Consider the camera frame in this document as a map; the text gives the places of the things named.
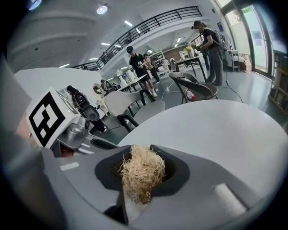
red and white object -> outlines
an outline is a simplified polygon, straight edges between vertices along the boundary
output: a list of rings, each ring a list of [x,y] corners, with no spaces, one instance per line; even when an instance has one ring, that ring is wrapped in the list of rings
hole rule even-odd
[[[195,100],[194,94],[191,91],[189,91],[188,89],[184,90],[184,93],[188,98]]]

